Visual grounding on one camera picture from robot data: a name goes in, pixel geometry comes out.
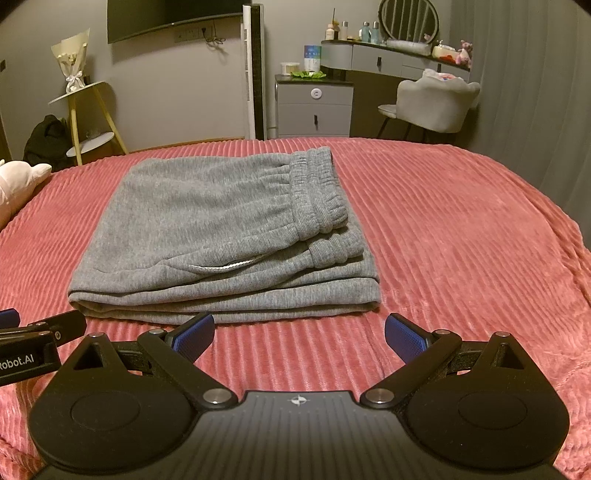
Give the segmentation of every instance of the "ribbed pink bedspread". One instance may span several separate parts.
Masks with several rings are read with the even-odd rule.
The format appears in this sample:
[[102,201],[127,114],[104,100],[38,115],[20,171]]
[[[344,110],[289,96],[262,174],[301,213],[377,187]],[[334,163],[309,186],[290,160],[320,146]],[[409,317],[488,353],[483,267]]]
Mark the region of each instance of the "ribbed pink bedspread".
[[[198,366],[242,394],[352,390],[400,367],[384,319],[400,312],[467,340],[512,332],[566,403],[570,434],[557,467],[591,479],[591,256],[577,225],[505,167],[448,145],[363,139],[232,141],[100,160],[52,176],[0,232],[0,309],[24,323],[69,309],[66,288],[120,179],[145,158],[245,156],[332,148],[381,275],[378,312],[221,326]],[[132,340],[147,324],[90,320],[87,332]],[[77,345],[61,348],[64,360]],[[51,375],[0,388],[0,475],[43,463],[27,413]]]

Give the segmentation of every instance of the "gray nightstand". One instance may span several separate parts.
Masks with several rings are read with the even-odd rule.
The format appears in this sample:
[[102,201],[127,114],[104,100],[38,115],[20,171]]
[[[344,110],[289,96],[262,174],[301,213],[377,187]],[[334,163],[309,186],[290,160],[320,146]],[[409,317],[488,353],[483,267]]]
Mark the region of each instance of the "gray nightstand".
[[277,136],[348,137],[353,83],[275,76]]

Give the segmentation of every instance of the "bottle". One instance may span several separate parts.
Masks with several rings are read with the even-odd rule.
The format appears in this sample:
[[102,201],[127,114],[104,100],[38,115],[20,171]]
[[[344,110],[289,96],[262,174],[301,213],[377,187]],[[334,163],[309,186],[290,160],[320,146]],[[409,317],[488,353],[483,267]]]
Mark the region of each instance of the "bottle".
[[324,36],[325,40],[334,40],[335,39],[335,27],[332,23],[329,23],[329,27],[326,29],[326,35]]
[[340,28],[339,40],[347,40],[349,36],[349,22],[343,21],[343,25]]
[[370,28],[369,22],[363,22],[363,28],[361,29],[361,41],[369,43],[369,36],[370,36]]
[[371,38],[371,43],[375,43],[376,45],[382,43],[382,39],[379,35],[379,22],[374,22],[374,27],[371,29],[369,36]]

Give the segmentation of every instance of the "drawer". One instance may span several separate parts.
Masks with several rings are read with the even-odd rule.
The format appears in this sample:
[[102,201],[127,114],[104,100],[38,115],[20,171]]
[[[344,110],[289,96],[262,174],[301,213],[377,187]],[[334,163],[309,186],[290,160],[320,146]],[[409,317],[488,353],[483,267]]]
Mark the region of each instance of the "drawer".
[[423,76],[424,69],[416,69],[414,67],[406,67],[402,65],[402,73],[400,76],[403,79],[418,80]]
[[404,54],[383,48],[353,46],[352,70],[400,77]]
[[350,70],[353,45],[322,42],[320,64],[330,69]]
[[442,73],[451,73],[456,77],[463,78],[465,81],[469,81],[470,79],[470,72],[467,72],[464,69],[460,69],[458,67],[454,67],[453,65],[446,65],[445,63],[441,64],[441,72]]
[[[312,97],[313,89],[322,91],[318,99]],[[320,105],[353,105],[352,85],[327,85],[324,83],[308,83],[306,85],[294,85],[279,83],[277,85],[277,102],[286,103],[313,103]]]
[[278,105],[277,112],[279,137],[349,136],[351,107],[348,105]]
[[437,70],[437,62],[428,59],[427,57],[411,57],[410,55],[404,55],[402,57],[402,66],[413,67],[415,69],[432,69]]

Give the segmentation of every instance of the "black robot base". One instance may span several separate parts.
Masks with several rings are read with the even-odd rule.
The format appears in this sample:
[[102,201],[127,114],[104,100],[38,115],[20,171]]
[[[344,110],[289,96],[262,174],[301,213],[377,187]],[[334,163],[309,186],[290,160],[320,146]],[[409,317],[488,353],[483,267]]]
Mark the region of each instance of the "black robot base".
[[136,342],[86,336],[31,410],[48,464],[34,478],[564,478],[552,463],[567,410],[509,333],[463,342],[391,314],[386,341],[406,364],[359,402],[347,391],[239,401],[193,365],[214,333],[203,313]]

